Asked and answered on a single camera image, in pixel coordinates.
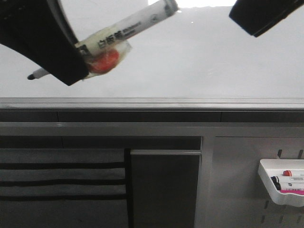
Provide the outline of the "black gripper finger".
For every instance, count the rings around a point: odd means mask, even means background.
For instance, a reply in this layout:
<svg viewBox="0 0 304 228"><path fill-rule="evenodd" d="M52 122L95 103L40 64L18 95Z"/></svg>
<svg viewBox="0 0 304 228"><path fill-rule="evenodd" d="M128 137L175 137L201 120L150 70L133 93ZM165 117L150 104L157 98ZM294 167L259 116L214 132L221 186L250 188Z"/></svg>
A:
<svg viewBox="0 0 304 228"><path fill-rule="evenodd" d="M237 0L229 17L257 38L303 5L303 0Z"/></svg>
<svg viewBox="0 0 304 228"><path fill-rule="evenodd" d="M59 0L2 0L0 43L38 64L70 86L84 79L88 67Z"/></svg>

